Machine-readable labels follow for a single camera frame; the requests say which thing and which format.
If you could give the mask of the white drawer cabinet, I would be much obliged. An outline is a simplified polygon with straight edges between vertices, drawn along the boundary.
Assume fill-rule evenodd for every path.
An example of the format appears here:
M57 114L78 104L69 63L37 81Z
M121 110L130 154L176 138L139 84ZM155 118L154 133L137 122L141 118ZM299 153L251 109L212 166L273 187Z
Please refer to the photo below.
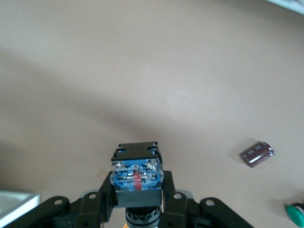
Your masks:
M40 203L40 194L0 190L0 228L21 217Z

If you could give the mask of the yellow push button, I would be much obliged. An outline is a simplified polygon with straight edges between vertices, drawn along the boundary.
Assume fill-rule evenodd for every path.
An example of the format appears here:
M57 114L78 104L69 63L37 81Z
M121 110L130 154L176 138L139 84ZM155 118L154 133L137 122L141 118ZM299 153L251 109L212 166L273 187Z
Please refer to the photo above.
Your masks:
M110 182L127 228L157 228L161 216L162 156L157 142L122 143L111 159Z

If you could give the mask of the maroon cylindrical capacitor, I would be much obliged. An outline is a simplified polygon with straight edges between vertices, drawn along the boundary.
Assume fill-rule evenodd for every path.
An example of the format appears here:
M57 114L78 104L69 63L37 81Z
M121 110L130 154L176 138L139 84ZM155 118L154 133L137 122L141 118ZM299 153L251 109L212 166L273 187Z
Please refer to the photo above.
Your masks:
M240 154L240 158L250 168L275 155L274 149L266 142L257 142Z

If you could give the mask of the green push button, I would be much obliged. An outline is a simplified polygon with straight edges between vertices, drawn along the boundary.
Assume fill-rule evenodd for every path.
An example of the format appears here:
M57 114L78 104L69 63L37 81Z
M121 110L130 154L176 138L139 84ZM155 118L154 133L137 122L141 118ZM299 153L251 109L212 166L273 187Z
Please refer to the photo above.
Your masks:
M304 228L304 201L301 203L286 204L288 217L300 228Z

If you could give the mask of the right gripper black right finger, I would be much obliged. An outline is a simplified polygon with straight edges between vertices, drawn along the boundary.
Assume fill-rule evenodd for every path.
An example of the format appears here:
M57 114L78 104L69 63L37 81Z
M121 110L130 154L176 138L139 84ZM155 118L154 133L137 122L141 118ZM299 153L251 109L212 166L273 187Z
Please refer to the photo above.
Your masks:
M202 228L199 203L176 191L171 171L164 171L162 185L164 211L161 228Z

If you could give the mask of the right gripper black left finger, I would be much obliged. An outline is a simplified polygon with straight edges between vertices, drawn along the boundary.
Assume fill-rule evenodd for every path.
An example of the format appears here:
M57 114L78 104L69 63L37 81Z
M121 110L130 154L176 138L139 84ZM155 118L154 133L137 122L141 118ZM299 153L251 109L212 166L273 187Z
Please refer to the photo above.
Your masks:
M98 191L87 193L81 201L78 228L100 228L110 220L117 197L109 172Z

